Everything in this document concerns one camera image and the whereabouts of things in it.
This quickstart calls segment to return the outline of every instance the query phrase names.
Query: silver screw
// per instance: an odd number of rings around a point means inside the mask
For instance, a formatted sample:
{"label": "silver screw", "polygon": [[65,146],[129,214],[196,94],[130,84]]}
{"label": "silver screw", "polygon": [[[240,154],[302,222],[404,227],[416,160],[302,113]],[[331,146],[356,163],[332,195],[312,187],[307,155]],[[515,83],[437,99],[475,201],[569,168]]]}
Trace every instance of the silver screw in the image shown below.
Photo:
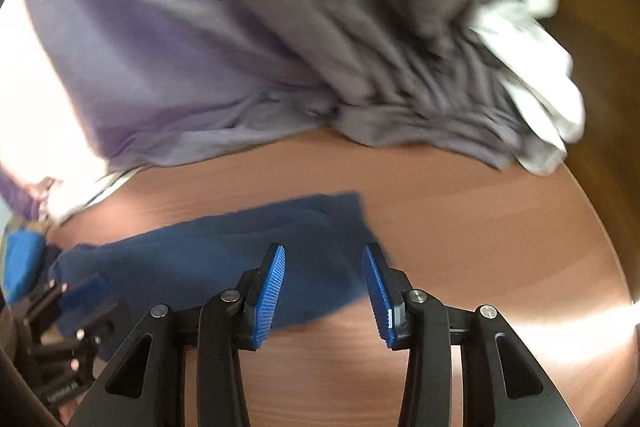
{"label": "silver screw", "polygon": [[409,292],[409,298],[419,304],[427,300],[427,293],[422,290],[411,290]]}
{"label": "silver screw", "polygon": [[480,308],[480,314],[482,315],[482,317],[486,317],[488,319],[494,319],[498,316],[498,312],[496,311],[496,309],[493,306],[489,306],[488,304],[485,304]]}
{"label": "silver screw", "polygon": [[221,298],[225,302],[236,302],[240,298],[238,290],[224,290]]}
{"label": "silver screw", "polygon": [[169,306],[166,304],[156,304],[153,308],[151,308],[151,316],[159,319],[164,317],[169,312]]}

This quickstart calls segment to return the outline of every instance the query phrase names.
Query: folded blue cloth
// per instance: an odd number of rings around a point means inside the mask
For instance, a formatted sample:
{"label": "folded blue cloth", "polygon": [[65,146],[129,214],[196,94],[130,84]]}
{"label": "folded blue cloth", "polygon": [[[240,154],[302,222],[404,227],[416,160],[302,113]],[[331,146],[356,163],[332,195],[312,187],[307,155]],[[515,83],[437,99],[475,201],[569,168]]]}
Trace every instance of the folded blue cloth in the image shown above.
{"label": "folded blue cloth", "polygon": [[317,195],[208,216],[143,233],[103,247],[81,245],[58,257],[49,277],[73,285],[94,274],[101,295],[58,322],[65,336],[98,306],[121,302],[130,321],[114,325],[100,356],[108,359],[155,304],[174,310],[201,306],[259,266],[270,243],[286,249],[286,275],[273,328],[305,323],[362,295],[362,251],[375,241],[357,194]]}
{"label": "folded blue cloth", "polygon": [[16,303],[33,288],[46,242],[44,235],[33,230],[17,230],[7,236],[2,277],[7,304]]}

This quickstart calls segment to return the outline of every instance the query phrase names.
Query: wooden floor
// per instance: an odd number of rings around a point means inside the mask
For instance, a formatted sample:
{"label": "wooden floor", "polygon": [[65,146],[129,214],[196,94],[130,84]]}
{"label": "wooden floor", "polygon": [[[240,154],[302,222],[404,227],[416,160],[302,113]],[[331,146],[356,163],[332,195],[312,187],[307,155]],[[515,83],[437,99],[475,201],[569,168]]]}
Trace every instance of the wooden floor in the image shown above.
{"label": "wooden floor", "polygon": [[[373,150],[320,130],[141,172],[52,239],[63,248],[108,243],[207,214],[343,190],[361,193],[370,227],[415,285],[456,307],[494,304],[583,427],[607,422],[636,378],[630,296],[609,239],[566,168],[549,178],[517,166],[500,173],[426,146]],[[406,355],[378,338],[366,299],[242,354],[254,427],[395,425],[405,369]],[[191,378],[189,425],[196,425],[194,397]]]}

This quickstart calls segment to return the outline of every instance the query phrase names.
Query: gray fabric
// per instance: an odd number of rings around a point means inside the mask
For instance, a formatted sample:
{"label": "gray fabric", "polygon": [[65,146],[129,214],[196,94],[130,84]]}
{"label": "gray fabric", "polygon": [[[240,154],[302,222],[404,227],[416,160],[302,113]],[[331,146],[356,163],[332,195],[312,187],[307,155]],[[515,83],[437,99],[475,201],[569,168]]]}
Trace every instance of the gray fabric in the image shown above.
{"label": "gray fabric", "polygon": [[94,148],[171,165],[330,121],[493,165],[525,126],[468,29],[486,0],[27,0]]}

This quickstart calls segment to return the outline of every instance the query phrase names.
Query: triangular cutout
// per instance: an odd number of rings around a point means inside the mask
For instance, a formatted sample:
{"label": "triangular cutout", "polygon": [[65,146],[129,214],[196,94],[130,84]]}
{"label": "triangular cutout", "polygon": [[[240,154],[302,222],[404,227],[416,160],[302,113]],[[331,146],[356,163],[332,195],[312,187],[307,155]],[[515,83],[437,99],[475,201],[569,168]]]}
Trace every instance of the triangular cutout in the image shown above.
{"label": "triangular cutout", "polygon": [[507,337],[500,335],[496,339],[496,343],[498,344],[498,353],[500,353],[507,396],[512,400],[517,400],[542,393],[542,382],[507,340]]}
{"label": "triangular cutout", "polygon": [[105,387],[109,394],[140,398],[145,383],[146,363],[151,350],[151,335],[143,335],[127,355]]}

